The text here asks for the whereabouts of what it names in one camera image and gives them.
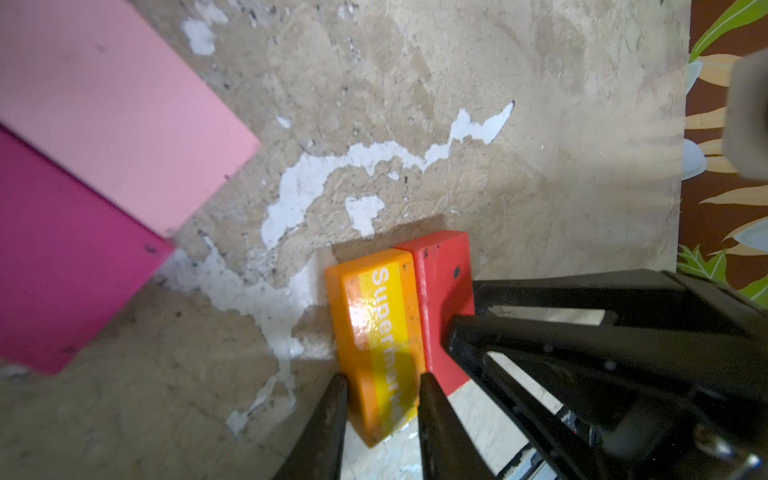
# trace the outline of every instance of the stone-patterned surface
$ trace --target stone-patterned surface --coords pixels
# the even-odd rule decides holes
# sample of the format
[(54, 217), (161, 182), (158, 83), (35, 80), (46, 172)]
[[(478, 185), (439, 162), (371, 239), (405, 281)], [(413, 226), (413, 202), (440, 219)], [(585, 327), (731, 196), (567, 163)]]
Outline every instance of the stone-patterned surface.
[[(333, 261), (447, 227), (480, 278), (674, 266), (684, 0), (133, 3), (263, 148), (61, 375), (4, 370), (9, 478), (269, 478), (338, 368)], [(492, 141), (491, 122), (424, 171), (403, 158), (455, 137), (460, 109), (482, 123), (512, 101)], [(286, 172), (327, 180), (307, 200)], [(371, 196), (361, 238), (345, 204)], [(302, 202), (265, 235), (270, 205)], [(473, 385), (452, 402), (492, 468), (525, 442)], [(348, 429), (343, 477), (421, 478), (415, 434), (368, 449)]]

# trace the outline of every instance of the green leaf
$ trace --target green leaf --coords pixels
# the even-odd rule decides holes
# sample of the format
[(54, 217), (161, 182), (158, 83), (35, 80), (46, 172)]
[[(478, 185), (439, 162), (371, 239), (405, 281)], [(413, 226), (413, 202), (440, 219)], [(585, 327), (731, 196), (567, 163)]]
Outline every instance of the green leaf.
[(677, 255), (685, 260), (684, 262), (677, 262), (677, 269), (681, 272), (689, 273), (691, 275), (701, 276), (703, 278), (722, 283), (727, 285), (728, 281), (725, 277), (726, 270), (726, 257), (725, 250), (718, 253), (714, 258), (706, 261), (701, 255), (700, 246), (696, 245), (696, 248), (691, 251), (690, 248), (685, 245), (680, 245), (680, 250)]
[(723, 14), (701, 35), (694, 48), (690, 51), (692, 62), (720, 38), (722, 34), (734, 28), (743, 27), (760, 20), (768, 14), (768, 0), (736, 0)]
[(745, 286), (739, 293), (760, 306), (768, 307), (768, 275)]

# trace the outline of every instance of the pink paper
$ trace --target pink paper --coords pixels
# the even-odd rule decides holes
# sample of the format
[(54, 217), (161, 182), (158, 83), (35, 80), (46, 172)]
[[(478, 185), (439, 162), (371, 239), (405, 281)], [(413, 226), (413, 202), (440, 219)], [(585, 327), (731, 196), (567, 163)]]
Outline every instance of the pink paper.
[(0, 357), (59, 371), (173, 252), (0, 127)]
[(123, 0), (2, 0), (0, 123), (162, 237), (259, 146)]

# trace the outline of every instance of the worn table surface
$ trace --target worn table surface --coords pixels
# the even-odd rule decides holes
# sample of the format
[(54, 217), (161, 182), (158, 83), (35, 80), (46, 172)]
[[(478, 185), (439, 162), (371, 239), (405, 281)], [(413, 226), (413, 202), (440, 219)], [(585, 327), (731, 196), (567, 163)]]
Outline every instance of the worn table surface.
[[(134, 0), (263, 148), (62, 374), (2, 370), (9, 478), (269, 478), (338, 369), (323, 269), (434, 230), (478, 278), (674, 267), (689, 3), (356, 1)], [(420, 472), (348, 429), (344, 478)]]

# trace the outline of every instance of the gray blurry object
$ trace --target gray blurry object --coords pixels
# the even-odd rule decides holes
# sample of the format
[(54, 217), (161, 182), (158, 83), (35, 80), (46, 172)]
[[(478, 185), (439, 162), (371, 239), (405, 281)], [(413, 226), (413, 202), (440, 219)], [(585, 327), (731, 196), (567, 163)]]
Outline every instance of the gray blurry object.
[(768, 48), (733, 66), (723, 154), (742, 176), (768, 180)]

